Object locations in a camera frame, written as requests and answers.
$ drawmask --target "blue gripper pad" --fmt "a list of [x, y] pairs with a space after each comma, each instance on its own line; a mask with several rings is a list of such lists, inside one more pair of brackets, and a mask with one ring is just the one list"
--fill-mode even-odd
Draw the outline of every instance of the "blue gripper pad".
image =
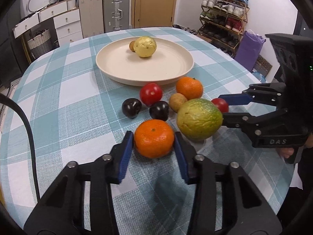
[[224, 99], [229, 106], [231, 105], [247, 105], [253, 102], [253, 98], [248, 94], [230, 94], [220, 95], [219, 98]]
[[185, 183], [188, 184], [189, 182], [188, 163], [182, 151], [182, 146], [179, 143], [178, 137], [181, 137], [180, 132], [175, 132], [174, 150], [175, 150], [175, 154], [176, 154], [176, 158], [177, 158], [177, 162], [179, 166], [180, 175], [182, 176], [182, 179], [185, 181]]
[[133, 150], [133, 142], [134, 134], [131, 131], [127, 131], [121, 143], [121, 146], [125, 146], [125, 148], [119, 163], [119, 173], [118, 173], [119, 184], [125, 178], [128, 163], [131, 157], [131, 152]]

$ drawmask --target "red tomato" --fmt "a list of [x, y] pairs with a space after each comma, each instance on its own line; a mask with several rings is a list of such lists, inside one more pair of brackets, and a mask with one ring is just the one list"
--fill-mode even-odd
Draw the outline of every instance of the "red tomato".
[[222, 112], [228, 112], [228, 103], [222, 98], [215, 98], [211, 102], [214, 103], [215, 106]]
[[151, 106], [162, 98], [163, 91], [159, 85], [149, 83], [140, 90], [140, 99], [147, 106]]

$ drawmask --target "plate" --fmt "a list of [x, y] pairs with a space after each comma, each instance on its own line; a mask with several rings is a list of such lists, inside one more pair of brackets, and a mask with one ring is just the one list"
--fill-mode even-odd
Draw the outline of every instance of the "plate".
[[154, 38], [157, 48], [151, 57], [139, 57], [129, 49], [129, 43], [137, 38], [114, 41], [98, 52], [96, 64], [110, 79], [134, 86], [150, 82], [166, 85], [179, 80], [193, 68], [189, 51], [164, 39]]

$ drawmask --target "red shoe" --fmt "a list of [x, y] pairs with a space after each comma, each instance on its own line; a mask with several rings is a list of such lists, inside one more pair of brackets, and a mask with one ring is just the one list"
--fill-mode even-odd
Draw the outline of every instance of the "red shoe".
[[228, 29], [232, 29], [233, 25], [234, 25], [234, 21], [233, 20], [234, 19], [231, 18], [231, 17], [227, 18], [225, 27], [228, 28]]
[[242, 24], [241, 21], [237, 20], [237, 19], [232, 19], [234, 26], [233, 26], [233, 31], [236, 33], [240, 33], [241, 29], [242, 29]]

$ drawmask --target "orange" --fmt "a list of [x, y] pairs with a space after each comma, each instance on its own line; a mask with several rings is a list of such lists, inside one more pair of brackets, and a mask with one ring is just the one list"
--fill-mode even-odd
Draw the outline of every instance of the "orange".
[[137, 151], [147, 158], [167, 155], [173, 146], [174, 132], [162, 120], [151, 119], [143, 122], [134, 135]]
[[187, 100], [201, 98], [203, 86], [199, 80], [191, 77], [183, 77], [176, 84], [176, 91], [184, 95]]

